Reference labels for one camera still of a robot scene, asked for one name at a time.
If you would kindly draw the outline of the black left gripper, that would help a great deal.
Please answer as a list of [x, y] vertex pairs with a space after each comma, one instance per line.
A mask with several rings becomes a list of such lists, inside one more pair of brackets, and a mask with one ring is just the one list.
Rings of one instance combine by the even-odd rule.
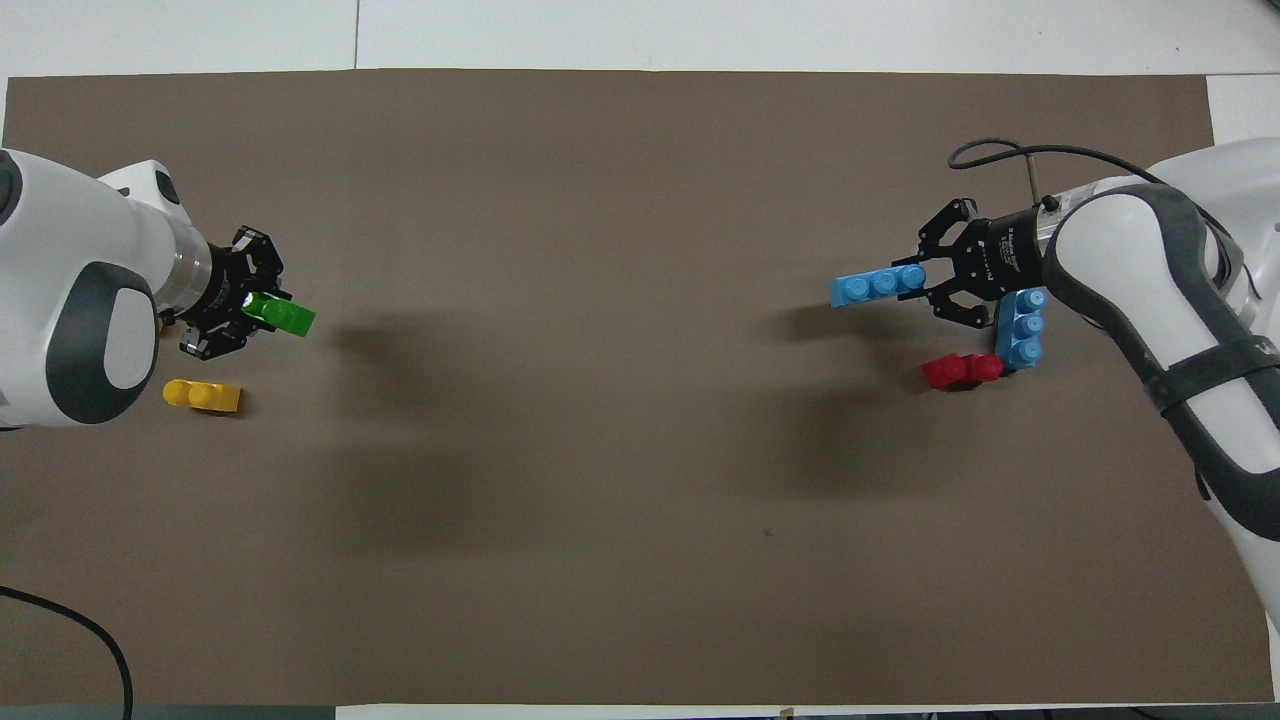
[[291, 299], [282, 287], [284, 263], [270, 236], [239, 228], [232, 247], [209, 245], [210, 277], [198, 301], [186, 311], [180, 351], [201, 361], [238, 352], [251, 336], [251, 320], [241, 311], [244, 293]]

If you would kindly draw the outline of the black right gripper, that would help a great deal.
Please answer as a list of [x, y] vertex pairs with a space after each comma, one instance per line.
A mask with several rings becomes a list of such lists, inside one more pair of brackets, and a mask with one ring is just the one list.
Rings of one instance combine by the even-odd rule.
[[[1038, 220], [1034, 208], [979, 219], [974, 200], [945, 204], [918, 232], [918, 261], [950, 260], [960, 291], [925, 293], [933, 316], [973, 329], [992, 329], [997, 322], [992, 301], [1043, 286]], [[966, 299], [964, 292], [978, 300]]]

